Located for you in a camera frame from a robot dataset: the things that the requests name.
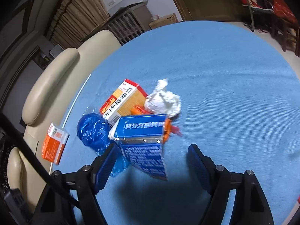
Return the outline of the red white medicine box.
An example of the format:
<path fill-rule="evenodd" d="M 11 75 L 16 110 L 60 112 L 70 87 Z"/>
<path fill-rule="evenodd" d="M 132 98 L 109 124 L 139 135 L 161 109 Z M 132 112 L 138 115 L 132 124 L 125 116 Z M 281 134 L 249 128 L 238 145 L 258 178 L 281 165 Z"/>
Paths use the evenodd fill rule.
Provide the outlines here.
<path fill-rule="evenodd" d="M 139 84 L 125 79 L 104 102 L 99 112 L 109 125 L 113 127 L 122 116 L 130 115 L 134 106 L 144 106 L 146 97 L 147 93 Z"/>

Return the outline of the clear plastic box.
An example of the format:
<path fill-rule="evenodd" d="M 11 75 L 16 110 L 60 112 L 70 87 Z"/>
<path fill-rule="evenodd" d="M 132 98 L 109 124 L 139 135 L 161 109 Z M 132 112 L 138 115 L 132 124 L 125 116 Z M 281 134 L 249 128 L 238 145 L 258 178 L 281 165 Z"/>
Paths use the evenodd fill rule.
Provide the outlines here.
<path fill-rule="evenodd" d="M 108 100 L 109 96 L 111 95 L 111 87 L 109 86 L 102 86 L 96 90 L 95 93 L 91 95 L 88 99 L 86 109 L 84 110 L 82 116 L 96 113 L 100 114 L 100 108 L 103 106 L 106 100 Z"/>

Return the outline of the blue toothpaste box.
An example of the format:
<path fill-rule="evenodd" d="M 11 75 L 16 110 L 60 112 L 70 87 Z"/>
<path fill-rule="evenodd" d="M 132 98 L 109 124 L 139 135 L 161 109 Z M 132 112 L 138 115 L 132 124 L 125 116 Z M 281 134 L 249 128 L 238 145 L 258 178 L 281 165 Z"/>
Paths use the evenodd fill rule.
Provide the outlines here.
<path fill-rule="evenodd" d="M 163 157 L 166 120 L 165 114 L 122 116 L 113 126 L 112 135 L 133 167 L 161 180 L 167 180 Z"/>

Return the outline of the dark wooden stool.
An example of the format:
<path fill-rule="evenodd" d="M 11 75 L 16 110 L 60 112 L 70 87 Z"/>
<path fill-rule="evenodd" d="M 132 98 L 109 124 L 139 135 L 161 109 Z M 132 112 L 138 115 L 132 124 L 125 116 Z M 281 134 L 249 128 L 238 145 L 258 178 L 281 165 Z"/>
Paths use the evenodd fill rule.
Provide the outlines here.
<path fill-rule="evenodd" d="M 299 26 L 283 18 L 274 18 L 271 26 L 271 37 L 277 40 L 285 52 L 291 49 L 299 57 Z"/>

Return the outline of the blue plastic bag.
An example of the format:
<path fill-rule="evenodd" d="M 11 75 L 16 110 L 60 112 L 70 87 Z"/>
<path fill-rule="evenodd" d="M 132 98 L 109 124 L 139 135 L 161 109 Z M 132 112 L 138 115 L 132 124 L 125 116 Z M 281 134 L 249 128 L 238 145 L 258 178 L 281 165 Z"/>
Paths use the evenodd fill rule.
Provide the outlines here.
<path fill-rule="evenodd" d="M 107 120 L 96 113 L 83 115 L 77 124 L 77 137 L 85 146 L 93 149 L 98 156 L 102 156 L 111 143 L 118 147 L 116 162 L 110 174 L 111 177 L 116 177 L 129 166 L 129 162 L 122 154 L 120 146 L 113 140 L 116 124 L 111 127 Z"/>

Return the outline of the beige leather sofa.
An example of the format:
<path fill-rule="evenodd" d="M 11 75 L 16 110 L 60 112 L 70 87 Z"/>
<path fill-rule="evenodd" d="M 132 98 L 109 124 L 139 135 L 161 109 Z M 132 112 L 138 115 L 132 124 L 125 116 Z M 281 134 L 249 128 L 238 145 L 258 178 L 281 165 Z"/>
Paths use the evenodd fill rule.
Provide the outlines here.
<path fill-rule="evenodd" d="M 67 107 L 88 76 L 120 46 L 112 32 L 100 31 L 79 48 L 61 52 L 33 85 L 22 109 L 26 124 L 23 140 L 46 171 L 50 171 L 50 162 L 42 158 L 42 146 L 50 124 L 60 125 Z M 29 211 L 34 212 L 46 183 L 19 147 L 9 154 L 8 183 L 10 189 L 21 191 Z"/>

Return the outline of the blue towel table cover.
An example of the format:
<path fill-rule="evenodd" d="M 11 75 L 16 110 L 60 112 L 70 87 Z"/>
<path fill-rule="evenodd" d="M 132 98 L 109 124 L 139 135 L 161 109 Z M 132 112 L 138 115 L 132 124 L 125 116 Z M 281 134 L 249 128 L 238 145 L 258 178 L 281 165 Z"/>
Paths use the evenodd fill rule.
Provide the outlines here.
<path fill-rule="evenodd" d="M 63 173 L 89 165 L 96 153 L 77 138 L 87 102 L 102 86 L 113 93 L 129 79 L 150 94 L 158 80 L 181 98 L 173 121 L 182 136 L 163 148 L 167 181 L 134 167 L 110 177 L 97 195 L 109 224 L 198 224 L 209 195 L 189 167 L 195 143 L 231 172 L 254 171 L 281 224 L 299 197 L 299 80 L 289 63 L 254 33 L 228 23 L 180 22 L 121 46 L 90 74 L 64 122 L 70 136 Z"/>

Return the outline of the orange wrapper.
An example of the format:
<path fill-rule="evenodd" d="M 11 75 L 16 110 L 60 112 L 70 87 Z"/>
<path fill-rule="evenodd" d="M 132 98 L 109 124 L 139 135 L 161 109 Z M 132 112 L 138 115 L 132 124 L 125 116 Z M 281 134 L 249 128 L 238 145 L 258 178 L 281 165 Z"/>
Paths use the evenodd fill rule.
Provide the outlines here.
<path fill-rule="evenodd" d="M 131 115 L 147 115 L 152 114 L 152 112 L 147 111 L 143 106 L 136 105 L 131 110 Z M 164 136 L 163 136 L 163 144 L 169 139 L 170 134 L 175 134 L 178 136 L 182 136 L 180 128 L 171 124 L 172 121 L 167 118 L 165 120 L 165 128 L 164 128 Z"/>

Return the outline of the white tissue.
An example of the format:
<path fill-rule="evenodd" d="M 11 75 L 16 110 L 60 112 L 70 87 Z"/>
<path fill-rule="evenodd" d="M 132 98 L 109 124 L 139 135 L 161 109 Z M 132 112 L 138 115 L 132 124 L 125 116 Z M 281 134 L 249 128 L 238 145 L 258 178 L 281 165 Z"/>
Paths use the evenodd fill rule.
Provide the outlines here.
<path fill-rule="evenodd" d="M 166 90 L 168 79 L 160 79 L 153 92 L 146 97 L 144 108 L 151 113 L 166 114 L 173 118 L 181 112 L 179 95 Z"/>

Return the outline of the cardboard box by wall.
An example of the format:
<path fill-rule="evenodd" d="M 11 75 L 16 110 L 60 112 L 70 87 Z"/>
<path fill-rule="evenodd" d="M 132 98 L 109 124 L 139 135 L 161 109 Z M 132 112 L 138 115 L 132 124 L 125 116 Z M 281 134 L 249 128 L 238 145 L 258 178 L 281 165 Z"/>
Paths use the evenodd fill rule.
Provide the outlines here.
<path fill-rule="evenodd" d="M 152 21 L 149 24 L 149 27 L 151 29 L 156 29 L 158 27 L 167 26 L 174 23 L 178 23 L 178 19 L 175 13 L 163 16 L 155 21 Z"/>

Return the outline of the beige curtain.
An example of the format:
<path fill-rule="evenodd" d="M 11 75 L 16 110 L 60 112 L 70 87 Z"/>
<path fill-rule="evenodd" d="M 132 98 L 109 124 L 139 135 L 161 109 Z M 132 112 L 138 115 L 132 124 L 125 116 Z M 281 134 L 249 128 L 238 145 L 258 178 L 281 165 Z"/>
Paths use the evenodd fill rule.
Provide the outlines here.
<path fill-rule="evenodd" d="M 44 36 L 62 48 L 78 48 L 83 39 L 109 18 L 103 0 L 59 0 Z"/>

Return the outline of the brown wooden door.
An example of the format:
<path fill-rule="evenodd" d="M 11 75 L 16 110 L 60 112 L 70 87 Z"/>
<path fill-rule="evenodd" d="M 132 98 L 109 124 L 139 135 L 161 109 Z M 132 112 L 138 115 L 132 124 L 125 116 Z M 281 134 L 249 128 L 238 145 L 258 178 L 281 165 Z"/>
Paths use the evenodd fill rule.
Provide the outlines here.
<path fill-rule="evenodd" d="M 241 0 L 173 0 L 183 21 L 244 21 L 250 15 Z"/>

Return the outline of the orange white small box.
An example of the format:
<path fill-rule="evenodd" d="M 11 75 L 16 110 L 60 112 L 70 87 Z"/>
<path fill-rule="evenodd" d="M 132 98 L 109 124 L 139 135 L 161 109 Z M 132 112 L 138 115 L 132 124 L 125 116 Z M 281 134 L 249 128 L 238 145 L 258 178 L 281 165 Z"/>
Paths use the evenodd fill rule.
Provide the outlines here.
<path fill-rule="evenodd" d="M 58 165 L 68 137 L 65 129 L 51 123 L 43 141 L 42 158 Z"/>

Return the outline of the red plastic bag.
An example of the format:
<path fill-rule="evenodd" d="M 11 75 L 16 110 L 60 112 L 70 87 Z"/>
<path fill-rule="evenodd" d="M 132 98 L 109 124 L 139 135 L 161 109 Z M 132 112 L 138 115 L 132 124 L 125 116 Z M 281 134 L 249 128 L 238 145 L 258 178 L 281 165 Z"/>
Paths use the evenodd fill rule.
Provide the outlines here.
<path fill-rule="evenodd" d="M 298 25 L 298 21 L 290 8 L 283 0 L 274 0 L 274 13 L 276 16 Z"/>

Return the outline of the wooden slatted crib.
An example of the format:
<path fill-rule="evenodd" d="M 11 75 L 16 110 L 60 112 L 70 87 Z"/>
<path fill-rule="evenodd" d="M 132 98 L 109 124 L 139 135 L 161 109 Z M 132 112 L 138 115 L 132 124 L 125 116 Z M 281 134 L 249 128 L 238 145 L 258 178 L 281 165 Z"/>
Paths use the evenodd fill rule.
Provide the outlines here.
<path fill-rule="evenodd" d="M 82 42 L 87 41 L 100 31 L 110 31 L 121 45 L 151 30 L 152 14 L 144 2 L 119 8 L 111 17 L 96 26 Z"/>

